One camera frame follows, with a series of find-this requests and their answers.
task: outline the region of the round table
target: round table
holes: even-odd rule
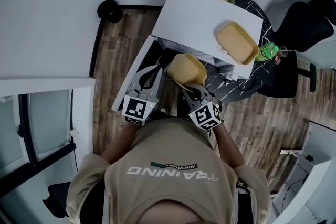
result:
[[[273,29],[264,11],[253,0],[234,0],[234,4],[264,20],[259,47],[268,43],[269,40],[267,36],[273,32]],[[254,94],[266,83],[270,72],[272,72],[274,63],[274,59],[254,62],[249,79],[230,81],[228,84],[225,78],[218,73],[219,68],[212,65],[205,65],[207,70],[205,87],[210,93],[213,93],[216,98],[225,103],[245,99]]]

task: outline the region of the t-shirt sleeve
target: t-shirt sleeve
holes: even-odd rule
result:
[[[105,170],[110,164],[96,154],[85,156],[77,175],[70,184],[66,211],[71,223],[76,223],[78,207],[88,190],[104,178]]]
[[[234,168],[238,178],[254,192],[257,200],[257,223],[266,223],[271,207],[271,196],[265,172],[247,165]]]

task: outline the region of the black and white marker cube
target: black and white marker cube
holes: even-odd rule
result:
[[[209,102],[189,114],[195,125],[203,130],[210,130],[221,123],[218,107]]]
[[[156,103],[125,95],[122,115],[128,122],[144,125],[155,106]]]

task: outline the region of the wooden floor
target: wooden floor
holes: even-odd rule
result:
[[[156,11],[126,10],[122,21],[105,25],[95,70],[93,146],[97,154],[124,124],[121,112],[113,112],[111,107],[158,15]],[[299,67],[308,69],[308,64],[299,61]],[[309,83],[308,78],[299,76],[293,99],[256,93],[240,102],[223,104],[225,126],[246,163],[265,171],[271,191],[280,188],[293,166],[290,157],[279,155],[280,149],[299,149],[309,121],[336,129],[336,72],[319,69],[315,93],[310,92]],[[161,104],[175,115],[180,90],[163,76],[160,93]]]

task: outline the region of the green printed label on shirt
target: green printed label on shirt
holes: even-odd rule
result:
[[[190,164],[190,165],[183,165],[183,166],[178,166],[176,164],[160,164],[160,163],[155,163],[151,162],[151,166],[158,167],[158,168],[175,168],[177,170],[192,170],[197,168],[197,163],[195,164]]]

